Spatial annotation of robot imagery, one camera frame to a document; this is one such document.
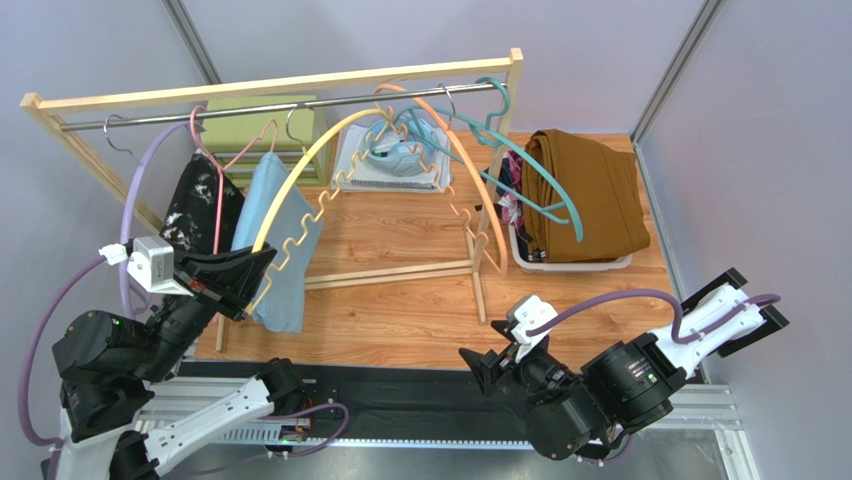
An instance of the white bin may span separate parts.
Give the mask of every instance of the white bin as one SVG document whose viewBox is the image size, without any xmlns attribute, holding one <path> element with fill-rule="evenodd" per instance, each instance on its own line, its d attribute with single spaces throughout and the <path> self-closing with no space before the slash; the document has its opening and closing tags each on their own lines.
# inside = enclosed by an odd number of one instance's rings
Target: white bin
<svg viewBox="0 0 852 480">
<path fill-rule="evenodd" d="M 518 251 L 518 236 L 515 234 L 515 227 L 509 225 L 509 242 L 512 244 L 512 257 L 515 258 L 515 263 L 521 266 L 521 271 L 524 273 L 572 273 L 572 272 L 604 272 L 606 270 L 618 270 L 630 265 L 633 260 L 633 254 L 626 255 L 621 258 L 616 258 L 611 262 L 594 262 L 594 263 L 530 263 L 521 258 Z"/>
</svg>

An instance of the wooden clothes rack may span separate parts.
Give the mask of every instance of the wooden clothes rack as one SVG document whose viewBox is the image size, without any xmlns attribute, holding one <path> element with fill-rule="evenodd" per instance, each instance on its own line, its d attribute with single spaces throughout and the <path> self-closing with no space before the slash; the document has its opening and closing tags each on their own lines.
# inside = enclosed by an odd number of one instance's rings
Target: wooden clothes rack
<svg viewBox="0 0 852 480">
<path fill-rule="evenodd" d="M 515 98 L 523 68 L 523 54 L 519 48 L 513 48 L 509 56 L 502 58 L 473 60 L 463 62 L 437 63 L 409 67 L 382 68 L 374 70 L 359 70 L 352 72 L 307 75 L 300 77 L 279 78 L 249 82 L 237 82 L 201 87 L 186 87 L 167 90 L 154 90 L 94 97 L 80 97 L 63 100 L 44 100 L 38 93 L 31 92 L 21 100 L 23 108 L 42 128 L 57 142 L 68 150 L 106 189 L 119 201 L 127 197 L 128 185 L 116 174 L 96 152 L 77 133 L 68 131 L 63 115 L 104 112 L 114 113 L 118 109 L 152 107 L 187 102 L 209 101 L 220 98 L 235 98 L 256 95 L 275 95 L 308 90 L 323 90 L 330 88 L 362 86 L 400 82 L 408 80 L 424 80 L 460 75 L 505 74 L 505 85 L 509 95 L 509 109 L 500 117 L 496 131 L 503 136 L 509 133 L 509 126 L 515 105 Z M 488 173 L 492 177 L 499 175 L 505 146 L 493 148 Z M 488 194 L 494 198 L 496 186 L 487 184 Z M 159 233 L 162 220 L 145 204 L 138 200 L 134 206 L 134 215 L 147 228 Z M 480 215 L 476 240 L 464 234 L 468 245 L 469 257 L 463 260 L 431 263 L 381 270 L 343 273 L 307 277 L 306 290 L 349 287 L 377 283 L 401 282 L 456 275 L 471 275 L 473 280 L 474 298 L 479 323 L 487 323 L 485 297 L 480 266 L 485 249 L 482 237 L 490 226 L 489 217 Z"/>
</svg>

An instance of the white wall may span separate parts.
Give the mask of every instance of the white wall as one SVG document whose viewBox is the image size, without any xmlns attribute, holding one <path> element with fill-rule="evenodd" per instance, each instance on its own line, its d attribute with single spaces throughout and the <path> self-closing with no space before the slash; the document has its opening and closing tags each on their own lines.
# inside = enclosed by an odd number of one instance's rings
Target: white wall
<svg viewBox="0 0 852 480">
<path fill-rule="evenodd" d="M 526 63 L 514 130 L 629 132 L 701 0 L 184 3 L 226 82 L 493 58 L 521 47 Z M 456 102 L 483 118 L 499 97 L 458 95 Z M 357 109 L 327 115 L 334 121 Z"/>
<path fill-rule="evenodd" d="M 3 361 L 0 395 L 0 477 L 41 478 L 46 448 L 31 446 L 18 426 L 18 368 L 50 297 L 97 249 L 118 239 L 121 204 L 19 107 L 24 93 L 45 98 L 118 93 L 200 84 L 183 42 L 159 2 L 2 2 L 0 18 L 0 289 Z M 140 157 L 162 127 L 122 129 L 116 143 Z M 132 160 L 112 152 L 98 132 L 85 135 L 125 179 Z M 180 171 L 191 147 L 174 135 L 152 169 Z M 163 213 L 173 181 L 147 182 L 143 196 Z M 136 232 L 143 230 L 138 225 Z M 58 433 L 59 378 L 50 345 L 78 314 L 121 311 L 117 274 L 100 267 L 71 291 L 48 326 L 30 392 L 36 430 Z"/>
<path fill-rule="evenodd" d="M 848 478 L 852 4 L 730 0 L 642 146 L 685 290 L 730 266 L 790 327 L 710 364 L 764 479 Z"/>
</svg>

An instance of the wooden tabletop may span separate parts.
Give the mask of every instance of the wooden tabletop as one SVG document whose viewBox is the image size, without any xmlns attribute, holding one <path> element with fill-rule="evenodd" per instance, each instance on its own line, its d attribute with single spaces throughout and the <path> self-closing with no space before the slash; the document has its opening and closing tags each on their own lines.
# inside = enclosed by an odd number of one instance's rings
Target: wooden tabletop
<svg viewBox="0 0 852 480">
<path fill-rule="evenodd" d="M 627 135 L 583 135 L 615 150 L 632 149 Z M 491 149 L 476 144 L 468 132 L 459 138 L 473 160 L 486 168 Z M 529 134 L 511 134 L 519 145 Z M 456 205 L 472 207 L 477 197 L 460 164 L 453 165 Z M 651 219 L 648 199 L 639 182 L 645 225 L 651 246 L 633 255 L 623 270 L 599 273 L 525 274 L 509 261 L 501 278 L 483 261 L 482 281 L 491 320 L 522 297 L 538 294 L 557 311 L 596 295 L 627 288 L 671 291 Z M 316 205 L 322 189 L 301 191 Z M 448 198 L 425 193 L 344 193 L 332 202 L 308 275 L 327 275 L 393 268 L 467 258 L 467 246 Z M 492 249 L 496 258 L 496 249 Z M 227 347 L 214 349 L 216 329 L 201 337 L 195 356 L 203 359 L 266 361 L 290 358 L 296 363 L 389 367 L 465 368 L 459 347 L 500 351 L 506 341 L 477 322 L 470 275 L 360 287 L 314 290 L 305 294 L 301 334 L 279 334 L 248 320 L 231 323 Z M 631 299 L 602 305 L 566 320 L 551 334 L 550 352 L 572 368 L 619 340 L 671 321 L 670 307 L 654 299 Z"/>
</svg>

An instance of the blue garment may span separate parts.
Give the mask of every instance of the blue garment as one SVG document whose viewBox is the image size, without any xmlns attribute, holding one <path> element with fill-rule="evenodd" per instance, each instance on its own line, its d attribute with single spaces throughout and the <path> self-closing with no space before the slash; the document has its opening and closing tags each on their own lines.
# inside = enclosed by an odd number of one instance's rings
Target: blue garment
<svg viewBox="0 0 852 480">
<path fill-rule="evenodd" d="M 287 167 L 274 153 L 267 153 L 260 159 L 251 179 L 249 193 L 246 195 L 243 211 L 237 223 L 237 231 L 234 233 L 233 250 L 254 244 L 266 212 L 289 174 Z M 316 215 L 316 210 L 305 200 L 302 193 L 293 187 L 278 210 L 278 215 L 266 236 L 266 241 L 278 250 L 272 261 L 273 264 L 281 265 L 284 261 L 286 254 L 281 247 L 285 240 L 290 237 L 296 240 L 301 238 L 302 217 L 306 213 Z M 288 247 L 290 261 L 287 266 L 280 272 L 274 268 L 268 269 L 269 276 L 273 279 L 272 286 L 258 303 L 252 315 L 267 330 L 288 333 L 302 331 L 302 316 L 305 312 L 305 271 L 319 241 L 323 223 L 322 220 L 317 223 L 306 222 L 308 236 L 300 246 Z M 261 283 L 258 295 L 265 288 L 266 280 Z"/>
</svg>

